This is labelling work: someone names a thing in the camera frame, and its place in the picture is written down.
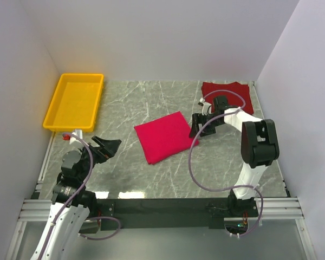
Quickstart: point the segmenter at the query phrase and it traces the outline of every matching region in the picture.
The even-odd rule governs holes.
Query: folded towel
[[[250,100],[248,85],[242,85],[238,82],[234,82],[231,84],[214,84],[214,83],[204,82],[201,87],[203,96],[207,95],[208,93],[210,93],[214,90],[219,90],[219,89],[231,90],[231,91],[237,93],[238,95],[240,95],[241,97],[243,97],[243,99],[245,100],[245,103],[246,103],[243,111],[247,112],[250,115],[254,114],[253,106],[252,106],[251,100]],[[214,93],[206,98],[206,102],[213,104],[213,99],[219,95],[226,96],[227,101],[229,102],[229,105],[235,105],[235,106],[239,106],[239,107],[242,105],[241,99],[239,99],[237,96],[235,96],[231,93],[228,93],[228,92]]]
[[[156,164],[167,157],[190,148],[190,126],[181,112],[135,126],[148,164]]]

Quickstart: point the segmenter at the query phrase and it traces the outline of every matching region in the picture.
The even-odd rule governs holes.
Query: cable
[[[237,93],[232,92],[232,91],[230,91],[230,90],[226,90],[226,89],[220,89],[220,90],[212,91],[212,92],[208,93],[207,95],[205,95],[203,98],[205,99],[205,98],[208,97],[209,95],[211,95],[211,94],[213,94],[213,93],[217,93],[217,92],[228,92],[228,93],[231,93],[231,94],[237,96],[238,98],[240,98],[240,99],[242,100],[242,102],[243,102],[243,105],[242,105],[239,109],[237,109],[236,111],[234,111],[234,112],[224,113],[224,114],[221,114],[221,115],[217,115],[217,116],[215,116],[214,118],[212,118],[212,119],[210,119],[209,121],[207,121],[206,124],[204,124],[204,125],[201,127],[201,129],[199,130],[199,132],[198,132],[198,133],[196,134],[196,136],[194,137],[194,140],[192,141],[191,146],[190,146],[190,149],[189,149],[189,154],[188,154],[188,167],[189,167],[189,173],[190,173],[190,177],[191,177],[191,179],[194,181],[194,183],[195,183],[197,186],[199,186],[199,187],[200,187],[201,189],[203,189],[203,190],[206,190],[206,191],[212,191],[212,192],[221,192],[221,191],[228,191],[228,190],[231,190],[231,189],[237,189],[237,188],[251,188],[251,189],[255,190],[255,191],[259,194],[260,199],[261,199],[261,207],[260,207],[260,212],[259,212],[258,219],[256,220],[256,222],[254,223],[254,225],[253,225],[253,226],[252,226],[252,227],[251,227],[251,228],[250,228],[246,233],[239,235],[239,236],[241,237],[241,236],[248,235],[250,232],[252,232],[252,231],[256,228],[256,226],[259,224],[259,222],[260,222],[260,219],[261,219],[261,217],[262,217],[262,211],[263,211],[263,209],[264,209],[264,198],[263,198],[262,194],[260,193],[260,191],[259,191],[256,187],[251,186],[251,185],[236,185],[236,186],[231,186],[231,187],[227,187],[227,188],[207,188],[207,187],[203,186],[201,183],[199,183],[199,182],[197,181],[197,179],[195,178],[194,173],[193,173],[193,171],[192,171],[192,168],[191,168],[191,153],[192,153],[193,148],[194,148],[194,146],[195,146],[195,143],[196,143],[198,137],[200,136],[200,134],[202,133],[202,131],[203,131],[203,130],[204,130],[204,129],[205,129],[205,128],[206,128],[206,127],[211,123],[211,122],[213,122],[213,121],[215,121],[215,120],[217,120],[217,119],[219,119],[219,118],[222,118],[222,117],[224,117],[224,116],[226,116],[226,115],[233,115],[233,114],[236,114],[236,113],[238,113],[241,109],[243,109],[243,108],[245,107],[245,100],[244,100],[240,95],[238,95]]]
[[[45,241],[43,243],[43,246],[41,248],[41,252],[37,258],[37,260],[41,260],[42,259],[42,256],[43,256],[43,253],[45,252],[46,248],[47,248],[47,245],[48,245],[48,242],[49,242],[49,239],[50,239],[50,236],[52,234],[52,231],[53,231],[53,228],[56,224],[56,221],[58,220],[60,214],[63,212],[63,210],[67,207],[67,205],[69,205],[69,203],[77,196],[78,193],[80,193],[80,191],[85,187],[86,183],[88,182],[90,176],[92,175],[92,170],[93,170],[93,166],[94,166],[94,159],[93,159],[93,155],[92,155],[92,152],[91,150],[89,149],[88,147],[88,144],[86,142],[84,142],[81,138],[79,138],[77,135],[74,135],[72,133],[68,133],[68,132],[64,132],[62,133],[62,135],[69,135],[71,137],[74,137],[76,138],[78,141],[80,141],[85,149],[87,150],[87,152],[89,153],[89,159],[90,159],[90,166],[89,166],[89,172],[88,172],[88,175],[86,176],[86,178],[84,179],[83,183],[81,184],[81,186],[74,192],[74,194],[71,195],[71,197],[64,203],[64,205],[60,208],[60,210],[58,211],[58,213],[55,215],[52,223],[51,223],[51,226],[48,230],[48,233],[45,237]]]
[[[113,221],[116,221],[118,223],[118,227],[117,229],[114,231],[113,234],[107,236],[107,237],[100,237],[100,238],[95,238],[95,237],[87,237],[83,234],[80,234],[81,237],[85,238],[85,239],[88,239],[88,240],[94,240],[94,241],[100,241],[100,240],[105,240],[105,239],[109,239],[111,237],[114,237],[118,232],[119,230],[121,229],[121,224],[120,224],[120,221],[117,219],[117,218],[113,218],[113,217],[104,217],[104,216],[101,216],[101,217],[94,217],[94,218],[87,218],[88,220],[97,220],[97,219],[109,219],[109,220],[113,220]]]

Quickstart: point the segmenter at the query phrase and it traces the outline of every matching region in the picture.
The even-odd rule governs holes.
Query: white panel
[[[0,1],[0,259],[36,185],[50,137],[42,121],[58,76],[19,1]]]
[[[22,0],[61,72],[256,80],[298,0]]]
[[[257,85],[276,123],[288,188],[325,259],[325,0],[300,0]]]

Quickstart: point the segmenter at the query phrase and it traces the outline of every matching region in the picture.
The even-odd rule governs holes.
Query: plastic tray
[[[103,88],[102,74],[62,74],[45,116],[51,131],[92,132]]]

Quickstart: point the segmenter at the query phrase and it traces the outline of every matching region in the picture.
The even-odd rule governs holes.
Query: marble surface
[[[99,197],[108,194],[109,198],[206,198],[228,195],[228,192],[204,191],[193,183],[187,165],[188,151],[149,165],[133,128],[176,111],[181,111],[191,124],[191,115],[201,112],[197,103],[202,96],[202,81],[105,83],[95,131],[85,133],[84,139],[90,142],[90,138],[97,135],[104,139],[121,139],[122,144],[114,158],[94,167],[87,190],[97,192]],[[262,118],[253,83],[241,83],[250,85],[254,116]],[[217,134],[201,138],[200,145],[193,150],[192,167],[196,178],[211,188],[235,184],[243,162],[240,148],[240,132],[228,125],[217,127]],[[68,142],[62,140],[61,133],[57,133],[40,199],[51,198],[60,172],[61,158],[69,150]],[[277,162],[264,172],[259,189],[265,197],[286,197]]]

